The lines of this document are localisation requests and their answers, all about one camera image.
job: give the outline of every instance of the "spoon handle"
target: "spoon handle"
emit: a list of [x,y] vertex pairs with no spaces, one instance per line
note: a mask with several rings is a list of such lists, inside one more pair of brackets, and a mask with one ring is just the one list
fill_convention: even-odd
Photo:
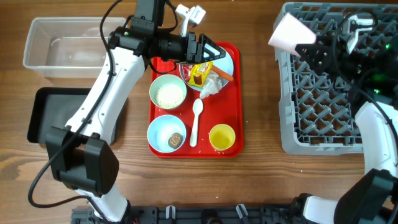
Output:
[[189,145],[191,147],[195,147],[198,143],[198,120],[199,115],[195,115],[195,118],[193,119],[191,139],[189,141]]

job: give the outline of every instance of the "carrot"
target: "carrot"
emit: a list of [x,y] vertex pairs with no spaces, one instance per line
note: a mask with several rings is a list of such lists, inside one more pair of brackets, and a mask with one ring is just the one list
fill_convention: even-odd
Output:
[[234,77],[232,77],[232,75],[229,75],[228,73],[222,71],[221,69],[217,68],[214,65],[211,67],[211,69],[213,71],[215,71],[220,78],[224,78],[225,80],[228,80],[231,82],[234,80]]

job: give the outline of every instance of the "spoon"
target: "spoon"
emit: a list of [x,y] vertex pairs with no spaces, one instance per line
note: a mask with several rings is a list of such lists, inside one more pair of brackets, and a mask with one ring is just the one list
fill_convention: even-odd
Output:
[[191,139],[189,141],[189,145],[191,147],[195,147],[198,143],[198,121],[199,114],[203,111],[203,102],[201,99],[196,99],[193,103],[193,114],[195,114],[195,118],[193,119],[192,133]]

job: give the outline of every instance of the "gray plastic basket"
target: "gray plastic basket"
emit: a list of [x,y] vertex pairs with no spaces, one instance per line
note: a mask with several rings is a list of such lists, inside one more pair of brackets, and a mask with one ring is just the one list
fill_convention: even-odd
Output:
[[[372,10],[379,19],[372,32],[360,34],[355,49],[374,55],[397,33],[398,5],[287,2],[274,29],[289,12],[317,35],[333,34],[343,15],[358,9]],[[275,59],[280,70],[279,118],[284,151],[309,155],[363,152],[347,94],[336,91],[346,89],[346,84],[338,78],[333,89],[327,73],[316,75],[300,57],[282,50],[275,49]]]

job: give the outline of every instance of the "white plastic container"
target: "white plastic container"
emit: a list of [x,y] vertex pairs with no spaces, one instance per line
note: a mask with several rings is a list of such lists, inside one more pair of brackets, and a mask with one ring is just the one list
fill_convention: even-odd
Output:
[[[27,36],[24,66],[48,78],[96,78],[106,51],[100,37],[101,17],[35,18]],[[125,18],[109,17],[105,39]]]

